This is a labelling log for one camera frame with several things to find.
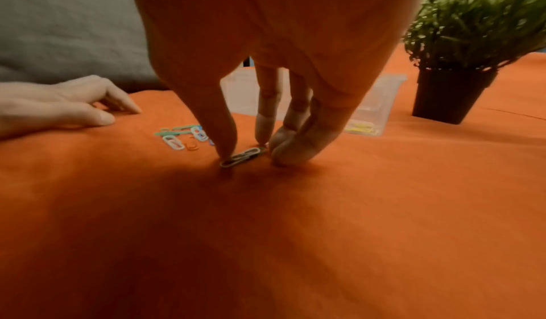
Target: clear plastic container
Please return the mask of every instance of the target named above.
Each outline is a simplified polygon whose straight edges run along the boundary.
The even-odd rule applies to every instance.
[[[283,120],[290,105],[288,70],[282,70],[283,95],[277,111],[277,120]],[[380,136],[385,130],[388,116],[398,88],[406,80],[404,74],[383,74],[366,94],[345,131],[370,136]],[[259,85],[254,68],[238,68],[221,81],[227,106],[232,113],[254,115],[258,113]]]

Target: orange fabric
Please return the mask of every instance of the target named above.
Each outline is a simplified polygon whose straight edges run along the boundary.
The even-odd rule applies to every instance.
[[[414,118],[297,168],[221,170],[171,92],[115,125],[0,143],[2,318],[545,318],[546,56],[503,69],[460,126]],[[238,151],[254,118],[236,117]]]

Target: human hand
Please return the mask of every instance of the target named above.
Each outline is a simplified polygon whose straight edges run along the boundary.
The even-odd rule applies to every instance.
[[[141,113],[127,93],[99,76],[54,85],[0,83],[0,139],[66,125],[114,123],[112,114],[92,106],[95,102]]]
[[[220,79],[248,55],[260,86],[256,139],[277,164],[314,157],[344,129],[420,0],[135,0],[156,73],[221,158],[237,142]],[[281,67],[292,102],[272,138]]]

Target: black plant pot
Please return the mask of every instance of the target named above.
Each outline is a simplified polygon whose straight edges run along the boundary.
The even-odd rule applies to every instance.
[[[421,69],[412,115],[458,125],[496,76],[493,69]]]

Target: gray couch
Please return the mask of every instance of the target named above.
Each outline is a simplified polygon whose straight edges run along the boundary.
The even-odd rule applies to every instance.
[[[97,74],[127,91],[163,89],[133,0],[0,0],[0,81]]]

